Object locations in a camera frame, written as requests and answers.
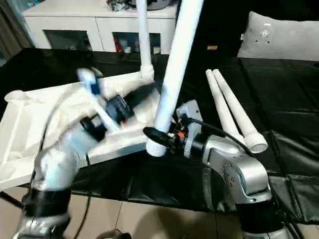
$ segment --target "blue part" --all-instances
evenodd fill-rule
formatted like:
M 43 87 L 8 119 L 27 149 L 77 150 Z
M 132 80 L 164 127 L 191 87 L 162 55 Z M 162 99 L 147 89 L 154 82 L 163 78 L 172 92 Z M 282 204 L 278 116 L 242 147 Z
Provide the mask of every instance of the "blue part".
M 96 81 L 95 84 L 91 84 L 90 86 L 91 86 L 91 92 L 93 95 L 99 96 L 101 94 L 100 85 L 99 85 L 98 80 Z

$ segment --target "floor tile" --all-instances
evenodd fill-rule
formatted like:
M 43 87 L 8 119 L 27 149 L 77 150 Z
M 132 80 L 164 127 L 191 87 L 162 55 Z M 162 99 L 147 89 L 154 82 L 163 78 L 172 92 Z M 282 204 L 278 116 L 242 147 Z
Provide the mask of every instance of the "floor tile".
M 234 215 L 217 214 L 217 233 L 219 239 L 241 239 L 239 218 Z
M 27 189 L 14 187 L 5 190 L 14 198 L 21 200 Z M 87 197 L 72 195 L 69 204 L 71 222 L 65 235 L 68 239 L 75 236 L 80 226 Z M 115 228 L 121 202 L 92 198 L 86 223 L 78 239 L 95 239 L 100 233 Z M 21 216 L 21 210 L 0 199 L 0 238 L 10 239 L 14 235 Z
M 305 239 L 317 239 L 319 238 L 319 229 L 316 225 L 303 225 L 298 224 Z
M 216 238 L 215 215 L 123 202 L 117 228 L 133 239 Z
M 5 190 L 10 196 L 21 201 L 26 188 L 14 187 Z M 15 234 L 21 216 L 21 210 L 0 199 L 0 238 L 10 239 Z
M 71 222 L 65 232 L 68 239 L 74 238 L 86 207 L 87 197 L 72 195 L 69 206 Z M 113 230 L 120 212 L 121 202 L 92 198 L 89 213 L 78 239 L 95 239 L 99 234 Z

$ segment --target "black tablecloth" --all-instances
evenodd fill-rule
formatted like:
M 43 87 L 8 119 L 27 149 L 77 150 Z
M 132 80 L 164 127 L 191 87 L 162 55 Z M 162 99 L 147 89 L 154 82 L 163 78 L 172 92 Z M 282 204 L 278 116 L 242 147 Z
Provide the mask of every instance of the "black tablecloth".
M 161 81 L 167 56 L 155 56 Z M 137 55 L 25 49 L 0 68 L 0 98 L 76 81 L 75 69 L 95 66 L 105 76 L 139 70 Z M 190 59 L 178 104 L 196 99 L 203 119 L 220 127 L 205 76 L 219 68 L 269 149 L 256 155 L 274 188 L 300 223 L 319 222 L 319 63 L 264 59 Z M 0 103 L 4 112 L 6 103 Z M 210 192 L 203 185 L 210 183 Z M 200 211 L 232 212 L 222 180 L 198 160 L 145 151 L 81 169 L 73 191 L 97 197 Z

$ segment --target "pvc pipe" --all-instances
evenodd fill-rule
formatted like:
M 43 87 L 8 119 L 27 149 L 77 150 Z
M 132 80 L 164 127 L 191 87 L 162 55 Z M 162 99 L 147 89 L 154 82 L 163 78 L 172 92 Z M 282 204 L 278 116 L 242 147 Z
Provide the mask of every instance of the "pvc pipe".
M 247 147 L 252 153 L 261 153 L 265 151 L 268 147 L 265 138 L 256 130 L 240 102 L 228 86 L 224 77 L 217 69 L 213 70 L 213 75 L 238 123 L 241 132 L 243 133 Z
M 154 80 L 154 69 L 151 60 L 150 34 L 148 29 L 147 0 L 137 0 L 139 20 L 139 41 L 141 54 L 141 77 L 149 82 Z
M 181 2 L 154 123 L 157 130 L 165 133 L 169 130 L 176 107 L 203 2 L 204 0 Z M 166 151 L 165 146 L 150 139 L 147 141 L 146 149 L 150 155 L 156 157 L 163 156 Z
M 223 94 L 221 93 L 219 86 L 216 82 L 216 79 L 213 75 L 212 70 L 206 71 L 206 76 L 208 79 L 209 87 L 211 90 L 211 93 L 214 97 L 215 105 L 217 108 L 219 120 L 221 122 L 221 126 L 223 127 L 223 130 L 236 139 L 238 139 L 240 142 L 242 142 L 244 145 L 246 145 L 246 142 L 244 140 L 244 137 L 238 132 L 237 126 L 234 122 L 233 116 L 231 115 L 228 105 L 226 104 L 226 101 L 223 97 Z

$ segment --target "white tray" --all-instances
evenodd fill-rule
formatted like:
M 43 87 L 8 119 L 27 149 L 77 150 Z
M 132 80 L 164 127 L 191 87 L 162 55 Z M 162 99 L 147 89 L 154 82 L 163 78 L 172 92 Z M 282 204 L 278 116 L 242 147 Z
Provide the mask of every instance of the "white tray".
M 125 95 L 143 84 L 140 73 L 107 77 L 101 80 L 107 98 L 116 93 Z M 30 180 L 33 162 L 43 129 L 54 104 L 65 93 L 73 92 L 55 113 L 48 128 L 44 146 L 52 145 L 71 121 L 93 110 L 88 94 L 80 83 L 50 87 L 29 92 L 14 91 L 5 100 L 7 108 L 0 122 L 0 191 Z M 145 149 L 142 129 L 153 121 L 158 98 L 154 94 L 135 110 L 136 119 L 122 126 L 119 132 L 89 152 L 92 164 Z

